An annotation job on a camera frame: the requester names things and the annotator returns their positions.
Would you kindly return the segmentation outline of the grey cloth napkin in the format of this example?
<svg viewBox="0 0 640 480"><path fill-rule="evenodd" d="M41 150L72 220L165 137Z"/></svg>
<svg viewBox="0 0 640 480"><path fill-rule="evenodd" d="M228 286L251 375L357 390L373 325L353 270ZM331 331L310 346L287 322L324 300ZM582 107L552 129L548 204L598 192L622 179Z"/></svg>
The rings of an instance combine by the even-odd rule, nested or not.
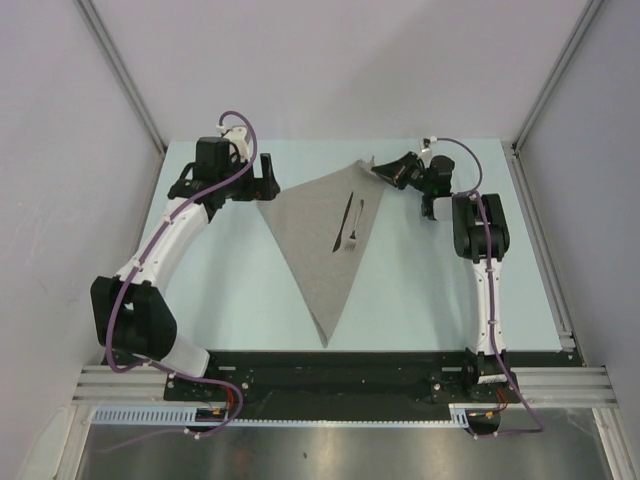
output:
<svg viewBox="0 0 640 480"><path fill-rule="evenodd" d="M385 190L385 183L371 171L374 166L373 159L358 160L258 204L324 347L329 345L347 304ZM342 243L332 253L352 191ZM357 229L357 245L346 252L344 247L360 199L365 200L365 205Z"/></svg>

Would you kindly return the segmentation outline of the silver metal fork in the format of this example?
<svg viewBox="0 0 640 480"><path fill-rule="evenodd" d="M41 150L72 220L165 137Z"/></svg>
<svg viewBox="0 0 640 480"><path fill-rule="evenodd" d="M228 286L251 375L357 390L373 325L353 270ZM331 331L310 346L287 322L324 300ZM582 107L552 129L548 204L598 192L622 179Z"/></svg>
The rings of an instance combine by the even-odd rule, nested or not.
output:
<svg viewBox="0 0 640 480"><path fill-rule="evenodd" d="M353 251L355 249L356 245L357 245L357 229L358 229L359 222L360 222L363 210L364 210L364 205L365 205L365 200L364 199L360 199L359 200L359 206L358 206L358 209L357 209L355 217L354 217L352 230L351 230L351 233L350 233L349 237L346 240L346 244L345 244L345 247L344 247L344 250L346 252Z"/></svg>

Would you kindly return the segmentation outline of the black knife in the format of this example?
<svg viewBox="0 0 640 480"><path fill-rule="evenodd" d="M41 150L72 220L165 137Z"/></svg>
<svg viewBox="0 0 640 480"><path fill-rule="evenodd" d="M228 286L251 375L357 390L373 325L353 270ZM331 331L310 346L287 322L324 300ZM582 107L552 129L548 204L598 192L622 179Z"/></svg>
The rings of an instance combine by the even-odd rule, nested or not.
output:
<svg viewBox="0 0 640 480"><path fill-rule="evenodd" d="M337 232L336 239L335 239L335 242L334 242L334 245L333 245L333 248L332 248L332 253L337 252L339 250L340 246L341 246L344 227L345 227L346 221L347 221L348 216L349 216L349 212L350 212L351 204L352 204L352 201L353 201L353 197L354 197L354 192L352 191L350 193L350 196L348 198L348 201L346 203L346 206L345 206L345 209L344 209L344 212L343 212L341 224L340 224L340 227L339 227L339 230Z"/></svg>

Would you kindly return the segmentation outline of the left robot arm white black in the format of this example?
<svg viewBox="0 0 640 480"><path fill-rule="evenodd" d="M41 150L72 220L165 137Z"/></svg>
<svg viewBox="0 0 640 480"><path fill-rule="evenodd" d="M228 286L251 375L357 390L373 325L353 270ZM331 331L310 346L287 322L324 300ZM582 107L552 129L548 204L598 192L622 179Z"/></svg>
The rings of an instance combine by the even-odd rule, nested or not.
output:
<svg viewBox="0 0 640 480"><path fill-rule="evenodd" d="M148 239L116 274L91 285L96 334L110 367L121 372L115 355L128 354L137 364L187 376L187 389L199 399L219 392L221 376L208 367L208 351L179 333L164 294L192 242L227 201L270 201L279 192L271 157L258 153L247 127L197 141Z"/></svg>

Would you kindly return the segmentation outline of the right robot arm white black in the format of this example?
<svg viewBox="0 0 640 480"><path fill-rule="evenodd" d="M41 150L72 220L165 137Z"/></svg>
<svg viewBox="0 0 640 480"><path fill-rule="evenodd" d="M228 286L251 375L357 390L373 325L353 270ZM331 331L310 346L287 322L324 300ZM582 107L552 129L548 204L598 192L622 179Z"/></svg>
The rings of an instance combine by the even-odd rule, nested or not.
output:
<svg viewBox="0 0 640 480"><path fill-rule="evenodd" d="M506 216L500 196L473 190L455 193L455 162L436 155L428 163L409 152L398 160L375 166L372 172L390 186L410 186L422 194L421 213L431 221L452 221L456 255L465 262L475 289L475 318L465 350L461 388L473 401L484 401L497 387L512 380L505 359L499 312L502 261L510 246Z"/></svg>

